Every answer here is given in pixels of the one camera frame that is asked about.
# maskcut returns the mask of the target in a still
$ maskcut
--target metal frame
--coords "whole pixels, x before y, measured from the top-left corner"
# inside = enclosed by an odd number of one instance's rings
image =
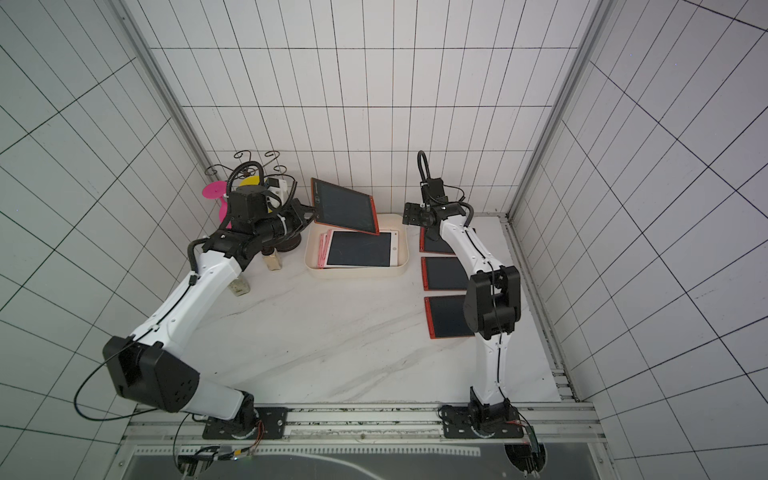
[[[505,224],[502,225],[502,228],[505,236],[508,238],[510,251],[512,252],[512,255],[515,256],[517,262],[516,267],[520,270],[520,276],[525,283],[525,289],[528,294],[528,307],[531,309],[531,313],[533,313],[534,320],[536,321],[536,326],[539,328],[539,333],[542,336],[541,341],[549,347],[549,352],[554,357],[556,368],[566,370],[560,343],[554,335],[552,322],[544,308],[544,303],[541,301],[541,296],[538,294],[538,289],[536,288],[536,285],[533,284],[531,268],[528,265],[528,261],[525,259],[525,255],[522,255],[520,240],[517,238],[515,230],[511,226],[511,221],[505,222]]]
[[[139,31],[131,11],[125,6],[123,0],[106,0],[106,2],[114,13],[115,18],[117,18],[123,26],[123,30],[125,31],[128,40],[131,41],[131,46],[136,51],[136,58],[138,58],[142,66],[144,66],[144,69],[149,74],[148,77],[163,100],[165,108],[168,109],[170,116],[176,121],[181,129],[181,134],[184,136],[184,140],[187,144],[191,147],[192,153],[197,159],[197,163],[199,163],[203,169],[210,167],[213,163],[205,153],[205,149],[203,148],[200,139],[197,138],[197,135],[194,133],[186,114],[181,110],[181,103],[179,103],[176,95],[174,95],[173,91],[170,89],[168,80],[165,78],[160,66],[155,61],[154,55],[152,55],[149,45],[147,45],[144,36]]]
[[[616,478],[616,471],[614,467],[614,461],[608,454],[608,450],[605,448],[604,443],[590,443],[589,452],[592,454],[592,462],[594,467],[598,471],[598,476],[602,480],[608,480],[610,478]]]
[[[368,404],[287,404],[285,437],[263,440],[264,454],[303,452],[316,455],[355,453],[442,453],[477,456],[471,445],[526,443],[523,439],[446,439],[438,403],[368,403]],[[603,444],[607,441],[591,403],[520,403],[515,404],[536,429],[542,443],[584,442],[595,445],[593,458],[598,471],[599,459],[608,458]],[[107,480],[123,478],[134,455],[169,455],[181,414],[152,412],[132,421],[124,441],[110,467]],[[247,447],[251,441],[203,440],[204,425],[184,423],[178,430],[177,448],[193,453],[203,445]]]
[[[525,191],[531,183],[533,173],[536,170],[536,167],[541,163],[544,152],[552,139],[555,126],[562,118],[566,105],[571,100],[571,97],[573,97],[578,81],[581,78],[581,73],[587,67],[592,51],[598,42],[599,34],[603,30],[605,22],[607,22],[610,17],[616,2],[617,0],[601,0],[600,4],[594,10],[587,31],[584,33],[584,37],[581,39],[581,43],[578,46],[576,58],[574,58],[573,63],[571,63],[568,76],[566,77],[565,82],[563,82],[563,86],[554,101],[552,113],[549,116],[549,119],[547,119],[544,131],[541,133],[541,137],[536,143],[534,153],[531,156],[531,161],[525,168],[520,187],[515,192],[515,198],[512,199],[512,205],[507,212],[507,215],[509,215],[510,218],[515,215],[515,211],[517,211],[520,205],[520,200],[523,198]]]

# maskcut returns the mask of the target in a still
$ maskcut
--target drawing tablet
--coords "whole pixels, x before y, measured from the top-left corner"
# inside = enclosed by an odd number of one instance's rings
[[[422,257],[424,290],[467,290],[469,278],[456,257]]]
[[[451,246],[440,237],[440,233],[436,228],[434,230],[422,228],[421,237],[419,238],[419,252],[449,253],[455,255]]]
[[[379,234],[376,207],[370,195],[313,178],[312,201],[317,223]]]
[[[464,320],[464,295],[426,296],[429,338],[446,339],[475,335]]]

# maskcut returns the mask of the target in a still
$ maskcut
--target white cable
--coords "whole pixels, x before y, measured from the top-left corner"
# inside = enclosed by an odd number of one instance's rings
[[[373,478],[373,480],[385,480],[383,477],[379,477],[377,474],[361,467],[360,465],[355,465],[354,463],[347,462],[346,460],[339,460],[338,458],[324,457],[322,455],[313,455],[311,453],[295,453],[295,452],[257,452],[254,455],[254,457],[258,457],[261,455],[293,455],[296,457],[312,458],[315,460],[324,460],[326,462],[338,463],[339,465],[344,465],[346,467],[354,468],[358,472],[368,475],[370,478]]]
[[[288,234],[288,227],[286,227],[286,218],[282,215],[278,215],[277,218],[280,219],[281,222],[283,222],[283,235]]]

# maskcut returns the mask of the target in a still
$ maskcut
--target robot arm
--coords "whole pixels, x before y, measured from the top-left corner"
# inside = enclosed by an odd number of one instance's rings
[[[472,207],[449,202],[442,180],[422,174],[423,204],[406,204],[403,223],[427,227],[456,252],[469,276],[464,305],[465,320],[477,339],[477,373],[470,389],[472,423],[479,428],[508,421],[511,406],[505,393],[506,352],[509,334],[520,320],[520,276],[513,266],[503,266],[468,228]],[[192,332],[215,299],[245,270],[263,248],[295,238],[312,221],[312,207],[288,196],[275,207],[274,194],[262,184],[231,190],[241,164],[227,181],[229,210],[219,229],[207,239],[190,244],[192,271],[146,322],[128,338],[112,337],[104,346],[105,363],[118,395],[167,412],[208,415],[222,422],[222,430],[245,438],[256,427],[253,396],[200,378],[200,373],[180,360]],[[231,228],[226,225],[231,221]],[[196,244],[203,244],[199,259]]]
[[[233,181],[248,167],[258,168],[260,182],[232,191]],[[250,261],[263,249],[297,243],[296,236],[312,221],[312,207],[289,194],[277,195],[272,187],[280,183],[270,180],[257,162],[236,168],[227,180],[227,216],[210,237],[190,244],[192,270],[185,281],[128,338],[113,336],[104,346],[118,395],[167,412],[223,420],[221,428],[235,437],[253,431],[253,396],[200,378],[180,356],[216,298]],[[199,257],[194,252],[198,244],[203,245]]]
[[[423,151],[418,162],[422,203],[406,203],[402,222],[426,228],[427,235],[439,234],[467,272],[464,319],[477,341],[469,411],[473,426],[485,429],[514,416],[505,391],[505,370],[510,333],[521,316],[520,274],[514,266],[503,266],[469,228],[472,207],[449,201],[442,180],[431,178]]]

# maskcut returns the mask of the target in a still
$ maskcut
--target black mounting plate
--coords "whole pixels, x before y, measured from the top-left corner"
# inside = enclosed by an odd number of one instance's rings
[[[254,407],[257,412],[257,418],[264,424],[263,440],[278,440],[283,437],[286,428],[286,417],[288,409],[283,407]],[[227,433],[224,428],[225,422],[219,419],[208,417],[203,430],[203,439],[205,440],[231,440],[233,437]],[[258,431],[248,435],[242,440],[255,440]]]
[[[520,425],[501,422],[491,428],[476,430],[472,426],[469,407],[443,405],[438,411],[442,419],[442,434],[447,439],[521,439],[525,436]],[[515,412],[515,420],[520,420]]]

